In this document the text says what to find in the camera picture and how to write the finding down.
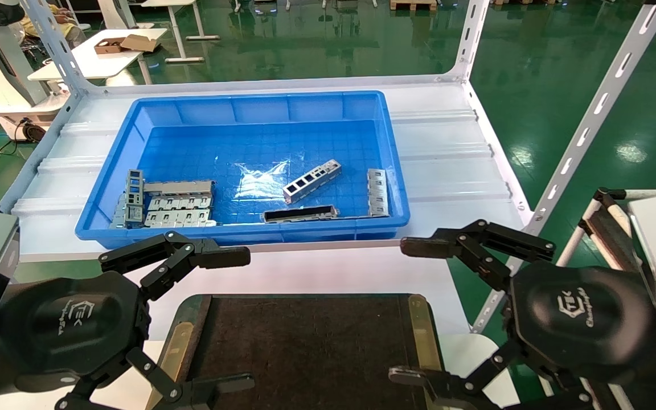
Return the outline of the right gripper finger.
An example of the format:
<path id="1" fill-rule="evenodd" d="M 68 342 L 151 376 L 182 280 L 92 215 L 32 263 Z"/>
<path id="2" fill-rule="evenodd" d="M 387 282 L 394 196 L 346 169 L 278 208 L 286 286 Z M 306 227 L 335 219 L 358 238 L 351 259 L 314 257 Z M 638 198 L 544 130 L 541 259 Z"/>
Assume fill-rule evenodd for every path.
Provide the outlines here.
<path id="1" fill-rule="evenodd" d="M 422 387 L 429 395 L 430 402 L 438 407 L 458 409 L 501 409 L 484 394 L 483 389 L 494 381 L 514 360 L 523 358 L 522 348 L 517 342 L 507 342 L 495 351 L 489 359 L 472 371 L 468 377 L 461 378 L 450 372 L 392 367 L 388 371 L 391 382 Z M 568 387 L 558 395 L 518 403 L 505 409 L 590 409 L 591 396 L 577 385 Z"/>
<path id="2" fill-rule="evenodd" d="M 511 269 L 492 250 L 521 261 L 550 261 L 554 243 L 523 231 L 477 220 L 463 228 L 438 228 L 430 237 L 404 237 L 400 241 L 404 255 L 420 259 L 459 259 L 496 291 L 510 287 Z"/>

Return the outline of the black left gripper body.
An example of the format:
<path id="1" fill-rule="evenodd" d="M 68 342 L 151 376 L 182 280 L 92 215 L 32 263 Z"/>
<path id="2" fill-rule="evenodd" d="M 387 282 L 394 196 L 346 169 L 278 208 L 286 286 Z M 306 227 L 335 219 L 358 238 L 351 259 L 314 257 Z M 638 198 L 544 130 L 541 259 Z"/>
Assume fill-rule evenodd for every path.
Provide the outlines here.
<path id="1" fill-rule="evenodd" d="M 149 322 L 143 292 L 119 273 L 12 285 L 0 303 L 0 393 L 106 387 L 130 369 Z"/>

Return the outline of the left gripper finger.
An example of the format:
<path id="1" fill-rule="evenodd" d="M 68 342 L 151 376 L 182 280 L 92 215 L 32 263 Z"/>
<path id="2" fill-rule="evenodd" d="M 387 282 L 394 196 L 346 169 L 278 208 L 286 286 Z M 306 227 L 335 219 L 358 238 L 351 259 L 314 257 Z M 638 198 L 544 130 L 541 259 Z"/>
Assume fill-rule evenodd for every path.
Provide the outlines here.
<path id="1" fill-rule="evenodd" d="M 172 380 L 140 348 L 126 354 L 126 360 L 161 394 L 154 409 L 213 409 L 221 395 L 248 390 L 255 386 L 252 374 L 243 373 L 215 379 L 197 378 L 183 383 Z M 81 378 L 75 388 L 58 400 L 55 409 L 112 409 L 101 403 L 91 402 L 98 384 L 92 378 Z"/>
<path id="2" fill-rule="evenodd" d="M 144 298 L 156 301 L 195 268 L 246 267 L 251 262 L 247 247 L 221 247 L 214 239 L 193 240 L 175 231 L 149 237 L 99 257 L 102 272 L 125 274 L 157 263 L 141 279 Z"/>

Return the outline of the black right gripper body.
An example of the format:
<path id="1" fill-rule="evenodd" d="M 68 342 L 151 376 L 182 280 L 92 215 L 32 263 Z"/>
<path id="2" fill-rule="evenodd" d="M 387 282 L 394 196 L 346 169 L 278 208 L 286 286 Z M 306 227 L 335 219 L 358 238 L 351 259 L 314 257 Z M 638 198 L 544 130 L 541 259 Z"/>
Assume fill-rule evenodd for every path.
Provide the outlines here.
<path id="1" fill-rule="evenodd" d="M 632 380 L 656 323 L 641 279 L 600 266 L 532 263 L 511 278 L 509 300 L 521 361 L 545 376 Z"/>

